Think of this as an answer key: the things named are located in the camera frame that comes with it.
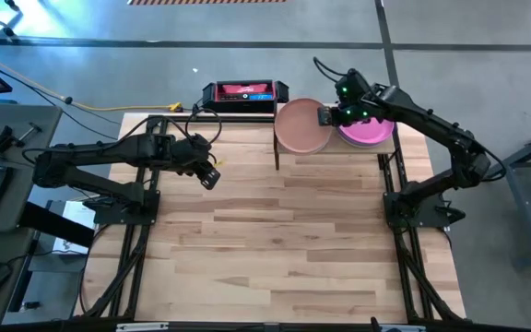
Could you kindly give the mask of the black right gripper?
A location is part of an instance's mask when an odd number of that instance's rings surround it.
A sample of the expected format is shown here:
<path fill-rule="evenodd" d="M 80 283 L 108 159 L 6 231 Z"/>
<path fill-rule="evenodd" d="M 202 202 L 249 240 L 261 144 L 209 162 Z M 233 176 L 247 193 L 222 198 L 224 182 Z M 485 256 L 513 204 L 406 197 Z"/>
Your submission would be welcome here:
<path fill-rule="evenodd" d="M 320 107 L 317 112 L 319 115 L 322 116 L 327 116 L 329 113 L 329 123 L 332 126 L 341 126 L 343 124 L 342 110 L 337 107 L 329 107 L 328 109 L 326 107 Z M 324 117 L 319 117 L 318 124 L 320 126 L 327 126 L 328 119 Z"/>

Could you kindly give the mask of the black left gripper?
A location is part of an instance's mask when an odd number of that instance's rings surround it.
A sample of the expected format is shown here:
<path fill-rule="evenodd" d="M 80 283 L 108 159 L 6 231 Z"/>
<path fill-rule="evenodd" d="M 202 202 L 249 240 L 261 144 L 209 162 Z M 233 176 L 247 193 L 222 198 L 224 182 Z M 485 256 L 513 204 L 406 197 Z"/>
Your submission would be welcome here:
<path fill-rule="evenodd" d="M 220 173 L 209 160 L 210 152 L 207 149 L 188 149 L 186 151 L 186 158 L 185 174 L 202 175 L 200 177 L 200 184 L 206 190 L 212 190 L 220 178 Z"/>

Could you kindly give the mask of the terracotta plate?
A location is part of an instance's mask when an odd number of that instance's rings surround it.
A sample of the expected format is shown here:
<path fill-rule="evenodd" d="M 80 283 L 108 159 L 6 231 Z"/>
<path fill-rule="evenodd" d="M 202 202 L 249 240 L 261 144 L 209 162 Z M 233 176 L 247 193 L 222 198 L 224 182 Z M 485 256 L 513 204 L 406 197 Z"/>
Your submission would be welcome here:
<path fill-rule="evenodd" d="M 323 106 L 308 98 L 286 103 L 278 110 L 274 123 L 278 143 L 295 155 L 314 154 L 324 148 L 333 128 L 319 125 L 317 111 Z"/>

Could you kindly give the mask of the magenta pink plate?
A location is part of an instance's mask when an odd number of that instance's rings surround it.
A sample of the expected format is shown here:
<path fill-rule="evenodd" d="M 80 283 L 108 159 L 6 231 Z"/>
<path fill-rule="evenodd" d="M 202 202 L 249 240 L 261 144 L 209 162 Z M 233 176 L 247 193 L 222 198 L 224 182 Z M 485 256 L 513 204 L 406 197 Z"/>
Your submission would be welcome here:
<path fill-rule="evenodd" d="M 375 118 L 371 118 L 368 123 L 358 122 L 349 126 L 340 126 L 337 132 L 340 136 L 365 143 L 381 142 L 393 135 L 395 124 L 383 120 L 379 123 Z"/>

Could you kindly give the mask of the black red power station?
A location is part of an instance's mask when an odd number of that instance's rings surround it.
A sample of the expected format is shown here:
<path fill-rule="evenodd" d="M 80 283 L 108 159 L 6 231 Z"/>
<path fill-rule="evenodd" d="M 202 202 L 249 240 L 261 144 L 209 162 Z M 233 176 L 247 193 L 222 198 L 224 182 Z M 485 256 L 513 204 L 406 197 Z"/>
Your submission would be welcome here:
<path fill-rule="evenodd" d="M 281 81 L 217 81 L 203 88 L 201 107 L 217 113 L 273 113 L 288 101 L 289 87 Z"/>

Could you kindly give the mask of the white paper sheet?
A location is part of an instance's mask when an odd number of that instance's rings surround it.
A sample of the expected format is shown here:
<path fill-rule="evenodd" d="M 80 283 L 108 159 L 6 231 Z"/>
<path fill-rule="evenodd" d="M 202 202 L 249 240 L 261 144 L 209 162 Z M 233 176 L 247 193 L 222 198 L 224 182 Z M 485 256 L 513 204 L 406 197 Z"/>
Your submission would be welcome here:
<path fill-rule="evenodd" d="M 95 231 L 97 228 L 94 223 L 95 212 L 85 207 L 81 201 L 65 202 L 62 216 L 91 230 Z M 61 255 L 77 255 L 86 254 L 89 249 L 85 246 L 71 243 L 68 240 L 56 238 L 53 250 Z"/>

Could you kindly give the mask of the black desk support beam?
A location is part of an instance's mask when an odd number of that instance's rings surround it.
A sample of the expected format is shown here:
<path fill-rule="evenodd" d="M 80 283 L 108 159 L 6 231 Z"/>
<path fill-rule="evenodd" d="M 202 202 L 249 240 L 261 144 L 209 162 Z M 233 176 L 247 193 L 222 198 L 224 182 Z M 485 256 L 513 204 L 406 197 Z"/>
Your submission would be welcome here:
<path fill-rule="evenodd" d="M 93 244 L 94 230 L 30 202 L 25 205 L 18 226 L 31 228 L 87 248 Z"/>

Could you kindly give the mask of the grey side desk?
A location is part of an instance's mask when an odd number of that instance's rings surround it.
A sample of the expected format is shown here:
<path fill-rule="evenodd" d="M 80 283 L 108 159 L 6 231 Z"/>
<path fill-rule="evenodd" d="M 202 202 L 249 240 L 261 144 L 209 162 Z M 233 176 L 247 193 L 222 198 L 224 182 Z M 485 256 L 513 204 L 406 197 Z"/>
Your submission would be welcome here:
<path fill-rule="evenodd" d="M 21 137 L 37 125 L 39 132 L 30 132 L 26 138 L 27 148 L 46 148 L 51 143 L 53 133 L 61 117 L 61 110 L 54 106 L 34 106 L 22 104 L 0 104 L 0 133 L 9 126 L 14 137 Z M 22 149 L 12 147 L 3 153 L 6 161 L 0 166 L 7 167 L 10 174 L 0 196 L 0 232 L 17 227 L 24 206 L 33 186 L 33 170 L 22 158 Z"/>

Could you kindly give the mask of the black desk clamp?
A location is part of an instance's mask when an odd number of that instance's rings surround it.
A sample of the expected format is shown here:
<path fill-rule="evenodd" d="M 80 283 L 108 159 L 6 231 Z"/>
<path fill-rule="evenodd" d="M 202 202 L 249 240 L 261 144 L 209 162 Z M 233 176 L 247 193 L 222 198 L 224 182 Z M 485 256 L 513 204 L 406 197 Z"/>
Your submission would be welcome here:
<path fill-rule="evenodd" d="M 42 129 L 34 123 L 30 123 L 30 129 L 20 137 L 13 135 L 13 129 L 5 125 L 0 133 L 0 153 L 6 152 L 11 147 L 23 148 L 26 146 L 28 137 L 32 134 L 41 133 Z"/>

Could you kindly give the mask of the black shelf post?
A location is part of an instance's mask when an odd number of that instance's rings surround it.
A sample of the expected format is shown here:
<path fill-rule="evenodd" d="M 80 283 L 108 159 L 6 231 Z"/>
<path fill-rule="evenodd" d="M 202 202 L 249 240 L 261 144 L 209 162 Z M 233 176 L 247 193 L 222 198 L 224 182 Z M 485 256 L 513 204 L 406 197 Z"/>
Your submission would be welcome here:
<path fill-rule="evenodd" d="M 279 152 L 278 152 L 278 139 L 276 134 L 276 127 L 275 127 L 275 121 L 277 119 L 277 111 L 273 112 L 273 151 L 274 151 L 274 161 L 275 161 L 275 168 L 276 171 L 279 171 L 280 164 L 279 164 Z"/>

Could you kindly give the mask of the black frame crossbar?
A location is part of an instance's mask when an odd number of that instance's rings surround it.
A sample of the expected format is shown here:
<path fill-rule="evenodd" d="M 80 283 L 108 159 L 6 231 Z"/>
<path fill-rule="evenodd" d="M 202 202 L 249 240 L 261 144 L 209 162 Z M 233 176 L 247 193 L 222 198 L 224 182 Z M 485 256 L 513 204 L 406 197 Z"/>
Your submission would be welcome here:
<path fill-rule="evenodd" d="M 177 123 L 186 123 L 188 117 L 176 117 L 174 115 L 149 115 L 148 119 L 159 119 L 161 117 L 169 117 Z M 218 123 L 222 122 L 223 124 L 232 124 L 232 123 L 241 123 L 241 124 L 273 124 L 275 122 L 273 117 L 252 117 L 252 116 L 232 116 L 225 115 L 220 116 L 218 119 L 215 116 L 199 116 L 191 120 L 192 123 Z"/>
<path fill-rule="evenodd" d="M 115 332 L 118 324 L 135 323 L 124 317 L 73 318 L 38 323 L 1 325 L 0 332 Z M 366 324 L 336 323 L 232 323 L 171 321 L 165 332 L 373 332 L 380 323 L 376 319 Z M 427 332 L 531 332 L 531 328 L 493 326 L 470 322 L 422 323 Z"/>

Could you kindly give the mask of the black frame rails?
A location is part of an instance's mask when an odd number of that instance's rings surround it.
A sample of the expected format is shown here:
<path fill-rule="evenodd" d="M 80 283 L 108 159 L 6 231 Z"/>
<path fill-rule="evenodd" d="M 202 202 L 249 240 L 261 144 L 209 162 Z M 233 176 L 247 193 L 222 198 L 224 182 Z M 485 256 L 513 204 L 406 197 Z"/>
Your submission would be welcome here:
<path fill-rule="evenodd" d="M 145 255 L 148 247 L 148 238 L 151 226 L 155 221 L 153 219 L 148 225 L 140 225 L 139 237 L 136 244 L 133 244 L 136 228 L 132 225 L 126 226 L 116 275 L 116 277 L 121 277 L 121 283 L 115 287 L 115 293 L 101 295 L 100 299 L 104 300 L 106 304 L 104 308 L 95 310 L 96 302 L 89 309 L 86 308 L 83 286 L 85 269 L 82 269 L 77 296 L 78 306 L 82 315 L 94 316 L 97 314 L 99 317 L 102 317 L 104 314 L 107 314 L 108 316 L 135 317 Z"/>
<path fill-rule="evenodd" d="M 396 193 L 394 191 L 393 175 L 391 163 L 395 160 L 399 182 L 405 186 L 406 175 L 403 163 L 403 156 L 398 148 L 393 154 L 381 154 L 378 156 L 379 167 L 383 171 L 386 193 Z M 417 228 L 392 228 L 394 235 L 396 260 L 398 265 L 401 289 L 403 293 L 407 321 L 411 325 L 421 325 L 431 321 L 438 322 L 463 322 L 465 318 L 456 314 L 449 305 L 442 299 L 438 291 L 432 286 L 426 276 L 423 258 L 421 254 L 419 234 Z M 419 297 L 421 300 L 422 316 L 419 316 L 415 304 L 411 279 L 417 282 Z"/>

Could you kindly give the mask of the silver metal bracket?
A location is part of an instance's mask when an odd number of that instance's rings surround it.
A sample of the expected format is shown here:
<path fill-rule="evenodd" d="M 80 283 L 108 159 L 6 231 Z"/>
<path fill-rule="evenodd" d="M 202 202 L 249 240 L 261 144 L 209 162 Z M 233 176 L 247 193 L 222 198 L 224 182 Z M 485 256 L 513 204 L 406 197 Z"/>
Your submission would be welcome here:
<path fill-rule="evenodd" d="M 168 322 L 135 322 L 118 324 L 115 332 L 165 332 L 169 327 Z"/>
<path fill-rule="evenodd" d="M 373 332 L 427 332 L 425 326 L 410 325 L 379 325 L 374 327 Z"/>

